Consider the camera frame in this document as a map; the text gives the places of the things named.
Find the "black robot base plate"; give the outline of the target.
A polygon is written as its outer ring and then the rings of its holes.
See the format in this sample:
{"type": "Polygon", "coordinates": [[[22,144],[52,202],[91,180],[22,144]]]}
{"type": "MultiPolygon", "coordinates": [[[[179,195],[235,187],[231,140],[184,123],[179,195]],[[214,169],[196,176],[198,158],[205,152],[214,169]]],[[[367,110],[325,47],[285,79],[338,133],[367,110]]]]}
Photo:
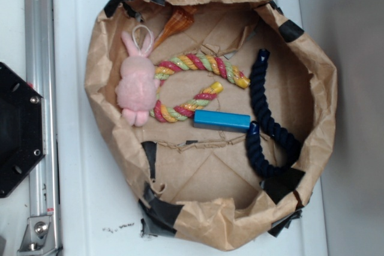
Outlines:
{"type": "Polygon", "coordinates": [[[1,198],[44,156],[42,97],[1,63],[1,198]]]}

